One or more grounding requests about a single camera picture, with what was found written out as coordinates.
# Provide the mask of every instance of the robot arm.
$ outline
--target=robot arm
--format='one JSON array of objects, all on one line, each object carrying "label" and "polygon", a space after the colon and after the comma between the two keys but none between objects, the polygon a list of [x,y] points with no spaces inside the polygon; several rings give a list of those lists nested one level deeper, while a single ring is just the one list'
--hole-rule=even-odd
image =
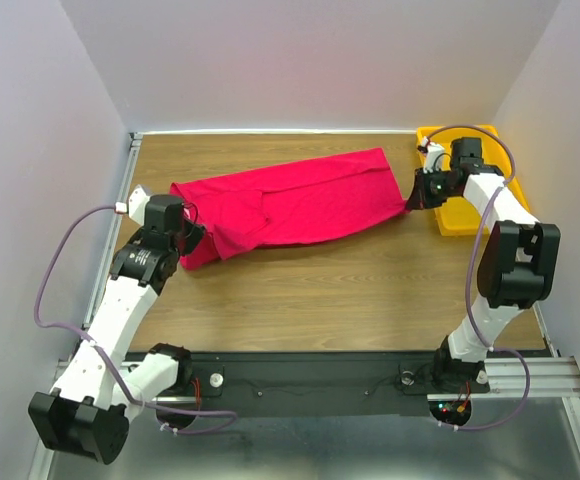
[{"label": "robot arm", "polygon": [[[183,203],[176,196],[150,195],[137,187],[127,210],[141,228],[115,254],[105,295],[88,330],[94,342],[82,342],[50,394],[37,392],[28,407],[47,448],[105,464],[121,451],[142,406],[129,403],[96,349],[119,368],[180,255],[190,253],[205,232],[182,221]],[[189,351],[159,344],[124,381],[134,398],[151,401],[174,384],[187,384],[191,373]]]},{"label": "robot arm", "polygon": [[[486,218],[491,233],[477,271],[479,293],[472,305],[477,327],[492,345],[510,321],[549,295],[559,229],[528,213],[505,187],[498,167],[484,164],[480,139],[453,141],[449,170],[438,167],[437,159],[445,153],[439,152],[439,147],[429,142],[420,147],[427,153],[426,162],[415,172],[414,189],[406,205],[409,210],[436,208],[449,197],[463,196],[483,216],[495,192],[502,189]],[[466,316],[437,350],[435,377],[475,381],[487,351]]]}]

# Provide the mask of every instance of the yellow plastic container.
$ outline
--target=yellow plastic container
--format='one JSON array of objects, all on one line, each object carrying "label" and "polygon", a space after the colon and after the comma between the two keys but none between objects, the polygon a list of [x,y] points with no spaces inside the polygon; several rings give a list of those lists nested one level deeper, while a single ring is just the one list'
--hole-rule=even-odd
[{"label": "yellow plastic container", "polygon": [[[478,126],[488,130],[496,136],[499,136],[497,129],[492,125]],[[421,142],[423,137],[427,137],[430,133],[438,128],[440,127],[418,128],[417,145]],[[446,152],[450,153],[451,142],[454,139],[460,137],[481,138],[483,160],[485,163],[490,165],[497,165],[506,177],[510,175],[510,162],[503,148],[501,148],[499,144],[497,144],[490,137],[482,134],[481,132],[470,130],[469,128],[453,128],[451,130],[446,130],[435,135],[432,137],[432,141],[443,145],[443,147],[446,149]],[[425,157],[423,154],[419,153],[419,158],[421,160],[421,165],[423,165],[425,162]],[[442,162],[444,170],[450,168],[450,158],[448,155],[443,156]],[[517,200],[519,200],[519,203],[523,205],[523,208],[530,211],[528,209],[526,198],[524,197],[523,191],[521,190],[521,185],[519,185],[519,182],[516,178],[508,185],[508,188],[514,194]],[[439,231],[441,232],[441,235],[444,236],[476,235],[479,228],[479,214],[470,204],[470,202],[461,197],[449,198],[448,201],[441,207],[434,209],[434,214],[437,217]]]}]

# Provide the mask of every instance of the wooden table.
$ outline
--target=wooden table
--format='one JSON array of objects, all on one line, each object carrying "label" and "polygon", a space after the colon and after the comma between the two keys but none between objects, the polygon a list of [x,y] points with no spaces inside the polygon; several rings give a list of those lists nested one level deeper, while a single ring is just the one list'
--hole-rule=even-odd
[{"label": "wooden table", "polygon": [[[173,181],[373,147],[384,149],[407,197],[418,164],[413,135],[146,136],[132,185],[165,193]],[[124,219],[117,247],[135,229]],[[326,244],[180,267],[131,350],[158,342],[195,351],[435,349],[465,315],[472,241],[442,237],[425,211]],[[499,344],[543,348],[534,313],[513,321]]]}]

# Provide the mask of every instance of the pink towel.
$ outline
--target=pink towel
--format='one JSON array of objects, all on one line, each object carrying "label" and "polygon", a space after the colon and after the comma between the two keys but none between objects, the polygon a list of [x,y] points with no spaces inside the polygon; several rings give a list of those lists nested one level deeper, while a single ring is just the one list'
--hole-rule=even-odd
[{"label": "pink towel", "polygon": [[[208,232],[181,258],[189,270],[257,247],[334,240],[405,212],[380,148],[173,183],[170,193],[197,206]],[[194,208],[186,215],[194,220]]]}]

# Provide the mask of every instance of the red fabric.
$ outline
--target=red fabric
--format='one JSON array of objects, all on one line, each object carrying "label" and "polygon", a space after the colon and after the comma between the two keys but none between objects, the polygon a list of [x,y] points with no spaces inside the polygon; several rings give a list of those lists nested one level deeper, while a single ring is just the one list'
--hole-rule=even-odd
[{"label": "red fabric", "polygon": [[334,240],[405,212],[380,148],[173,183],[170,193],[194,203],[208,230],[181,258],[187,269],[261,246]]}]

